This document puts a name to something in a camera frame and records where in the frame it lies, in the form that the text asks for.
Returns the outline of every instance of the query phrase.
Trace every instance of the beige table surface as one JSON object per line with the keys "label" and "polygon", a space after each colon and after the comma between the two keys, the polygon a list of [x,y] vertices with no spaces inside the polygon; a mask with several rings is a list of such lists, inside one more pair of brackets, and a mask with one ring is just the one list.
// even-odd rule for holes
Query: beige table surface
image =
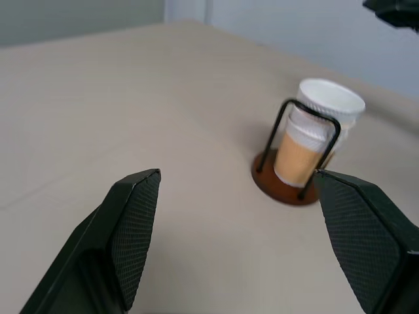
{"label": "beige table surface", "polygon": [[[271,200],[249,165],[303,77],[368,106],[395,95],[192,22],[4,49],[0,71],[0,313],[115,181],[150,167],[162,183],[131,313],[362,313],[319,204]],[[366,114],[330,168],[419,224],[415,136]]]}

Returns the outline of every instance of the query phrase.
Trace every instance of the black object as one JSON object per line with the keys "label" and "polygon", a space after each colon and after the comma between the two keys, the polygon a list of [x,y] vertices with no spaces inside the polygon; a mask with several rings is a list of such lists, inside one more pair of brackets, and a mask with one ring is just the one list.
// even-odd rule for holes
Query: black object
{"label": "black object", "polygon": [[419,313],[419,228],[374,184],[317,170],[327,231],[367,314]]}
{"label": "black object", "polygon": [[366,0],[363,5],[392,26],[419,30],[419,0]]}
{"label": "black object", "polygon": [[75,228],[21,314],[128,311],[150,245],[159,184],[158,169],[115,183]]}
{"label": "black object", "polygon": [[[278,127],[280,126],[282,116],[283,116],[287,106],[290,103],[294,104],[294,106],[296,106],[297,108],[305,111],[308,114],[311,114],[313,116],[316,116],[316,117],[319,117],[319,118],[322,118],[324,120],[327,120],[327,121],[331,122],[333,124],[333,126],[335,127],[335,134],[333,134],[331,140],[327,144],[325,152],[321,156],[321,158],[320,158],[320,160],[319,160],[319,162],[316,166],[316,169],[319,169],[323,166],[324,162],[326,161],[326,158],[328,157],[328,155],[332,151],[332,148],[334,147],[334,145],[336,144],[336,141],[339,138],[341,127],[340,127],[340,123],[339,123],[338,120],[336,120],[335,118],[333,118],[332,116],[329,116],[327,114],[319,113],[319,112],[307,107],[305,104],[301,103],[300,101],[298,101],[296,99],[292,99],[292,98],[287,99],[282,103],[281,109],[278,113],[278,116],[276,117],[275,124],[274,124],[274,127],[272,128],[272,131],[270,132],[268,143],[265,146],[265,149],[264,149],[264,152],[263,152],[263,155],[262,155],[262,158],[261,158],[261,162],[260,162],[259,166],[257,167],[257,170],[256,170],[257,172],[261,172],[263,170],[263,165],[266,162],[266,158],[268,157],[270,146],[272,145],[272,142],[275,138],[276,131],[278,130]],[[312,179],[313,179],[313,174],[310,176],[310,178],[307,181],[304,188],[299,192],[298,199],[300,199],[300,200],[304,199],[308,188],[312,184]]]}

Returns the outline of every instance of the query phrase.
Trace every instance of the table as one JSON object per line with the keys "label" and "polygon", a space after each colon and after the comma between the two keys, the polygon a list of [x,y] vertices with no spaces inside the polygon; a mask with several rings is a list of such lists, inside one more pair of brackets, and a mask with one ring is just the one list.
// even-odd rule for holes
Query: table
{"label": "table", "polygon": [[[301,78],[370,107],[397,95],[194,22],[7,48],[0,69],[1,313],[22,308],[115,181],[151,167],[162,183],[131,313],[362,313],[320,205],[273,201],[249,169]],[[366,114],[330,168],[419,224],[418,143]]]}

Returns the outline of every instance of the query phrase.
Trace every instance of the brown round base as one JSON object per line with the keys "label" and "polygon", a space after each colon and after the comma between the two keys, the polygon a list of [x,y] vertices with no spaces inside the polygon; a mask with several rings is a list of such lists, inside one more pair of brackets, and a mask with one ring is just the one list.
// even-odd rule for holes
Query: brown round base
{"label": "brown round base", "polygon": [[268,196],[274,200],[281,201],[289,205],[309,205],[317,201],[318,194],[314,185],[311,184],[307,191],[307,194],[303,200],[299,200],[297,195],[301,191],[301,188],[295,188],[283,183],[275,174],[274,162],[277,153],[277,149],[271,149],[269,151],[268,158],[264,163],[261,172],[257,172],[257,166],[259,165],[262,154],[258,154],[253,161],[251,166],[251,176],[255,181],[256,185]]}

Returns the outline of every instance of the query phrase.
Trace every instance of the black wire cup holder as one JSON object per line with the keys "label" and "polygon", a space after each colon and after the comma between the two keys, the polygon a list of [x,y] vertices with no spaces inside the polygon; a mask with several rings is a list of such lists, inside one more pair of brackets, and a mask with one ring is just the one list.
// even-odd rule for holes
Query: black wire cup holder
{"label": "black wire cup holder", "polygon": [[[310,178],[307,180],[307,183],[303,188],[295,188],[283,183],[274,172],[274,161],[276,158],[277,150],[271,149],[272,142],[275,138],[276,132],[282,120],[283,114],[289,104],[293,104],[297,108],[305,111],[312,116],[324,119],[335,127],[335,133],[328,142],[326,149],[324,150],[319,162],[316,165],[313,173]],[[312,184],[314,172],[317,169],[322,169],[325,167],[325,161],[329,154],[331,153],[333,147],[335,146],[341,131],[341,125],[339,121],[328,114],[320,113],[315,111],[300,101],[290,98],[286,99],[281,106],[281,109],[276,117],[274,127],[270,132],[268,143],[265,146],[263,152],[259,153],[252,166],[252,177],[255,180],[257,186],[270,197],[275,200],[282,201],[284,203],[289,203],[292,205],[308,205],[314,203],[318,200],[317,192],[314,189]]]}

